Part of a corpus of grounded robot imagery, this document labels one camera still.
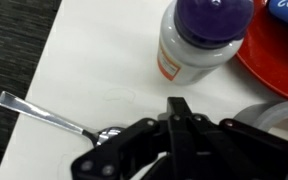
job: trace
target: orange label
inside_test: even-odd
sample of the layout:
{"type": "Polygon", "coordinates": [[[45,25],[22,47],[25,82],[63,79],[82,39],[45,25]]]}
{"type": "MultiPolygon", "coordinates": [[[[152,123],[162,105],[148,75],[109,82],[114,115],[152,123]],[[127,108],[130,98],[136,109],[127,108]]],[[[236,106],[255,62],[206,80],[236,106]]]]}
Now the orange label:
{"type": "Polygon", "coordinates": [[[165,53],[165,50],[162,47],[162,44],[160,43],[160,47],[159,47],[159,52],[157,55],[157,63],[158,63],[158,67],[160,69],[160,71],[162,72],[162,74],[169,79],[170,81],[172,81],[175,76],[177,75],[177,73],[179,72],[179,70],[181,69],[181,67],[179,65],[177,65],[174,61],[172,61],[172,59],[170,57],[168,57],[168,55],[165,53]]]}

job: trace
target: white table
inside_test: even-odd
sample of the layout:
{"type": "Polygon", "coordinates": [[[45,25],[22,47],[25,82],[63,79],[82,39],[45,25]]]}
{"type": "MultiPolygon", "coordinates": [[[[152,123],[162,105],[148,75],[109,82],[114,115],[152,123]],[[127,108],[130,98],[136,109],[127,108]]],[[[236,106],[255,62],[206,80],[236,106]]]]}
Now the white table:
{"type": "MultiPolygon", "coordinates": [[[[128,126],[185,97],[213,122],[281,99],[236,59],[192,86],[161,76],[156,54],[169,0],[63,0],[26,100],[100,130],[128,126]]],[[[92,146],[78,135],[20,116],[0,180],[69,180],[72,161],[92,146]]]]}

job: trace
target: white plastic bottle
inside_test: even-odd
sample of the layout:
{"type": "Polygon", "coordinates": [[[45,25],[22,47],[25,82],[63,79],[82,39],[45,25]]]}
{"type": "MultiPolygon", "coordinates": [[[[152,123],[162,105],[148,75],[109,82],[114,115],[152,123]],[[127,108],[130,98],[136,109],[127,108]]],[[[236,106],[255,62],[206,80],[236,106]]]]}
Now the white plastic bottle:
{"type": "Polygon", "coordinates": [[[252,0],[174,0],[162,19],[158,66],[189,85],[230,60],[252,19],[252,0]]]}

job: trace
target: red plate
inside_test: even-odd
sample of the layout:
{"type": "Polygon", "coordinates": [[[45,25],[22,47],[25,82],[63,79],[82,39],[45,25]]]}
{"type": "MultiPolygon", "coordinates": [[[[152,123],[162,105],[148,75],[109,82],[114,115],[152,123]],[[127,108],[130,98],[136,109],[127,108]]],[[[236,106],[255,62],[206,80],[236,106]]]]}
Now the red plate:
{"type": "Polygon", "coordinates": [[[239,60],[275,92],[288,98],[288,25],[254,0],[254,19],[237,53],[239,60]]]}

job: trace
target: black device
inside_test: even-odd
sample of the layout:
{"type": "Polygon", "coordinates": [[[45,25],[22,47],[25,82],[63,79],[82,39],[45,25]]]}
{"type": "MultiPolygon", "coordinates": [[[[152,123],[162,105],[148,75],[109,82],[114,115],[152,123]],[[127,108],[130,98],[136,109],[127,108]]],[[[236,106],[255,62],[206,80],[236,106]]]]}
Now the black device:
{"type": "Polygon", "coordinates": [[[73,180],[130,179],[157,160],[143,180],[286,180],[288,141],[233,119],[213,124],[169,97],[167,113],[139,120],[81,157],[73,180]]]}

